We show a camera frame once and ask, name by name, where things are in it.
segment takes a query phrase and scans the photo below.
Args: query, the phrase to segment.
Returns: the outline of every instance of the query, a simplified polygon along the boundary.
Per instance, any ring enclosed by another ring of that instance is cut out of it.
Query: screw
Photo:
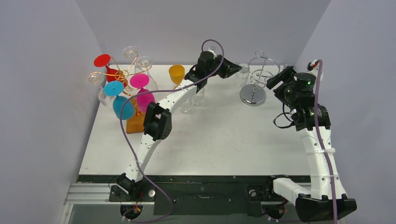
[[[149,190],[148,191],[148,196],[149,197],[154,197],[154,195],[156,195],[156,191],[155,190]]]

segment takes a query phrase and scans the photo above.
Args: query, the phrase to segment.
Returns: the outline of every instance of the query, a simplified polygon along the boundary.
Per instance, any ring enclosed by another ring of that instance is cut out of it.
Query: glass cup
[[[242,69],[234,74],[234,85],[242,88],[246,85],[249,77],[249,65],[246,63],[240,63],[239,66],[242,67]]]
[[[201,105],[204,103],[205,89],[200,89],[194,96],[192,96],[192,102],[195,105]]]
[[[191,111],[191,107],[192,107],[192,100],[191,98],[188,98],[180,105],[180,110],[183,113],[189,113]]]

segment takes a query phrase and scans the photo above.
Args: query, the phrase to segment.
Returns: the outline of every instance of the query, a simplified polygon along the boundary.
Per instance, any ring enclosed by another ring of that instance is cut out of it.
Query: yellow cup
[[[180,64],[175,64],[172,65],[169,68],[169,75],[170,79],[174,84],[176,84],[176,87],[182,82],[184,79],[185,73],[184,73],[184,67]]]

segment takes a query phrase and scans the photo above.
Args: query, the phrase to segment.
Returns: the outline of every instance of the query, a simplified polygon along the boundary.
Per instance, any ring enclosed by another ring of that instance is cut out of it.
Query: wire
[[[269,216],[268,214],[267,214],[267,216],[268,216],[268,221],[272,220],[272,221],[281,222],[281,223],[300,223],[301,222],[301,220],[298,220],[298,219],[275,219],[275,218]]]
[[[109,184],[108,184],[108,187],[109,187],[110,190],[111,190],[110,183],[111,183],[111,181],[113,181],[114,178],[116,178],[117,176],[113,176],[112,179],[110,179]]]
[[[144,95],[144,94],[148,94],[148,93],[156,93],[156,92],[177,92],[177,91],[181,91],[181,90],[183,90],[183,89],[190,88],[191,86],[196,85],[196,84],[198,84],[198,83],[200,83],[200,82],[202,82],[202,81],[205,81],[205,80],[207,80],[208,78],[210,78],[211,76],[213,76],[214,74],[216,74],[217,70],[219,70],[219,68],[221,67],[221,65],[223,64],[223,61],[224,61],[224,49],[223,49],[223,46],[222,46],[218,41],[213,40],[213,39],[208,39],[208,40],[206,40],[206,41],[204,41],[204,42],[202,43],[202,46],[201,46],[201,50],[202,50],[202,51],[203,51],[204,44],[207,43],[207,42],[209,42],[209,41],[215,42],[216,44],[218,44],[218,45],[220,46],[220,48],[221,48],[221,56],[222,56],[219,65],[217,66],[217,68],[216,68],[212,73],[210,73],[210,74],[207,75],[206,77],[204,77],[204,78],[202,78],[202,79],[200,79],[200,80],[198,80],[198,81],[196,81],[196,82],[194,82],[194,83],[192,83],[192,84],[190,84],[190,85],[187,85],[187,86],[182,87],[182,88],[179,88],[179,89],[175,89],[175,90],[155,90],[155,91],[147,91],[147,92],[142,92],[142,93],[136,94],[136,95],[134,95],[134,96],[131,96],[128,100],[126,100],[125,103],[124,103],[124,104],[122,105],[122,107],[121,107],[121,112],[120,112],[120,125],[121,125],[121,131],[122,131],[122,133],[123,133],[123,135],[124,135],[125,140],[127,141],[128,145],[129,145],[129,147],[130,147],[132,153],[134,154],[134,158],[135,158],[135,160],[136,160],[136,166],[137,166],[139,172],[141,173],[141,175],[142,175],[144,178],[146,178],[146,180],[147,180],[148,182],[150,182],[150,183],[151,183],[154,187],[156,187],[161,193],[163,193],[163,195],[166,197],[166,199],[169,201],[169,203],[170,203],[170,205],[171,205],[170,211],[169,211],[167,214],[165,214],[164,216],[161,216],[161,217],[158,217],[158,218],[154,218],[154,219],[151,219],[151,220],[147,220],[147,221],[129,220],[129,221],[131,221],[131,222],[133,222],[133,223],[151,223],[151,222],[155,222],[155,221],[161,220],[161,219],[163,219],[163,218],[166,218],[166,217],[168,217],[168,216],[173,212],[175,206],[174,206],[174,204],[173,204],[172,199],[165,193],[165,191],[162,190],[158,185],[156,185],[149,177],[147,177],[147,176],[144,174],[143,170],[141,169],[140,164],[139,164],[139,162],[138,162],[139,159],[137,158],[137,154],[136,154],[134,148],[132,147],[131,142],[130,142],[129,139],[128,139],[127,133],[126,133],[125,130],[124,130],[124,125],[123,125],[123,123],[122,123],[122,119],[121,119],[121,118],[122,118],[122,112],[123,112],[123,110],[124,110],[124,107],[125,107],[125,105],[126,105],[130,100],[132,100],[132,99],[135,98],[135,97],[138,97],[138,96],[141,96],[141,95]],[[125,217],[125,215],[128,214],[129,212],[131,212],[132,210],[133,210],[133,208],[132,208],[132,209],[129,209],[129,210],[126,211],[126,212],[124,212],[123,217]]]
[[[319,99],[319,85],[320,85],[320,77],[322,75],[322,66],[323,66],[323,61],[322,59],[319,59],[316,61],[315,64],[319,63],[319,70],[318,70],[318,77],[316,78],[316,89],[315,89],[315,100],[314,100],[314,120],[315,120],[315,128],[316,128],[316,134],[318,135],[319,139],[319,144],[322,149],[325,148],[325,144],[323,143],[322,136],[320,135],[320,130],[319,130],[319,119],[318,119],[318,99]],[[333,172],[333,166],[332,162],[330,161],[329,154],[327,152],[324,153],[327,165],[329,167],[329,173],[330,173],[330,186],[332,189],[332,204],[333,204],[333,223],[337,224],[337,201],[336,201],[336,195],[335,195],[335,183],[334,183],[334,172]]]
[[[286,118],[288,121],[293,122],[293,120],[290,120],[290,118],[289,118],[288,116],[286,116],[286,113],[285,113],[285,111],[284,111],[284,106],[285,106],[285,104],[282,103],[282,112],[284,113],[285,118]]]
[[[287,126],[278,126],[277,124],[276,124],[276,119],[278,119],[280,116],[282,116],[282,115],[284,115],[285,117],[286,117],[286,114],[290,114],[289,112],[283,112],[283,113],[281,113],[281,114],[279,114],[275,119],[273,119],[272,120],[272,123],[274,123],[274,125],[276,126],[276,127],[279,127],[279,128],[281,128],[281,129],[286,129],[286,128],[289,128],[289,127],[292,127],[292,126],[294,126],[294,121],[292,121],[289,125],[287,125]]]

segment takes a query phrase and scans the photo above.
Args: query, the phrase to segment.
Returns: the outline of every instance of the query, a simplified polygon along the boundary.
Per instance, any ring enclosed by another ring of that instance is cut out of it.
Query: cable tie
[[[335,148],[315,149],[305,152],[306,155],[315,154],[315,153],[335,153]]]

